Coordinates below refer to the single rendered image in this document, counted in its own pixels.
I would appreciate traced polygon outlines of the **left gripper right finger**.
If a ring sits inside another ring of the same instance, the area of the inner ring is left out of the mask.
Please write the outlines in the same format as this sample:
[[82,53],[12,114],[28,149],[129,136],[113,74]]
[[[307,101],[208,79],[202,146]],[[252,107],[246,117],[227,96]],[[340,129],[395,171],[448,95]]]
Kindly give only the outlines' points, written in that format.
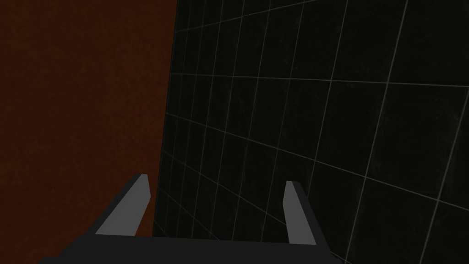
[[282,205],[290,244],[327,245],[308,197],[297,181],[286,182]]

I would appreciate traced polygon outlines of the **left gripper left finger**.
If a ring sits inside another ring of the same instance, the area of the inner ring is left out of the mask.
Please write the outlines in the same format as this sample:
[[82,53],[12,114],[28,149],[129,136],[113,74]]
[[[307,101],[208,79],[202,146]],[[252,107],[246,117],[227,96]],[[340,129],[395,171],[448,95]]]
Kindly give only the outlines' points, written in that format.
[[135,236],[150,199],[148,175],[135,174],[86,234]]

